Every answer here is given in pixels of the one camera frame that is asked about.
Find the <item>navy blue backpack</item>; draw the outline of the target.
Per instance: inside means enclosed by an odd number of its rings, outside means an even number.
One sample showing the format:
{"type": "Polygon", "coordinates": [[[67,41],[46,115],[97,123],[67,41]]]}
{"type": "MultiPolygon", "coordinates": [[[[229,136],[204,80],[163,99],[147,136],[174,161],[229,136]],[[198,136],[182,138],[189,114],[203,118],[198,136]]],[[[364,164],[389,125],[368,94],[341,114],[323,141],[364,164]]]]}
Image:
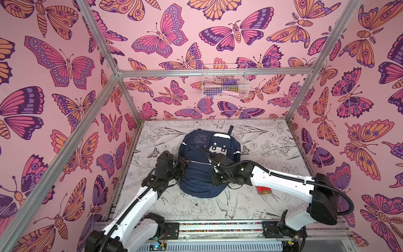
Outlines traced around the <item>navy blue backpack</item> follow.
{"type": "Polygon", "coordinates": [[[217,197],[228,185],[219,182],[214,185],[212,174],[215,169],[210,160],[198,148],[202,147],[213,155],[223,154],[234,162],[241,157],[240,143],[231,136],[234,127],[227,133],[197,129],[187,134],[180,144],[178,156],[190,160],[188,168],[179,182],[180,189],[193,197],[217,197]]]}

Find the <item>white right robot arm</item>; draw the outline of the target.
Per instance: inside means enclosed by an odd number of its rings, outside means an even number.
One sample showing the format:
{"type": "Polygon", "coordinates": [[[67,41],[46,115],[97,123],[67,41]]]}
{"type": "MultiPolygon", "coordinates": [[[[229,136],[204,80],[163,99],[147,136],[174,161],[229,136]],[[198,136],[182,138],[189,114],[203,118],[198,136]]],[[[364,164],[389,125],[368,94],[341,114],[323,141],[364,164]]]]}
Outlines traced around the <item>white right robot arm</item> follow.
{"type": "Polygon", "coordinates": [[[324,174],[315,177],[298,176],[263,167],[255,161],[234,162],[223,154],[214,154],[198,147],[211,166],[212,183],[260,186],[289,194],[303,200],[297,208],[285,210],[274,228],[282,236],[293,236],[315,222],[333,226],[339,216],[354,211],[353,201],[343,191],[335,188],[324,174]]]}

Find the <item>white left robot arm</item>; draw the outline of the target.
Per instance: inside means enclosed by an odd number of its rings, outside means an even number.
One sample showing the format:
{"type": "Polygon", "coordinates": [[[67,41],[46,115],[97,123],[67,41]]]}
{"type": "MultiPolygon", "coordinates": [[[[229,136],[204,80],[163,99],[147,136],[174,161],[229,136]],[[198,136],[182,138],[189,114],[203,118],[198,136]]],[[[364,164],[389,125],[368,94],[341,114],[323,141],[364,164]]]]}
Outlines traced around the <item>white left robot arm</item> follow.
{"type": "Polygon", "coordinates": [[[84,251],[135,252],[149,239],[162,239],[167,233],[165,218],[149,213],[149,209],[172,180],[178,182],[184,176],[190,163],[189,159],[164,151],[131,203],[103,230],[91,232],[84,251]]]}

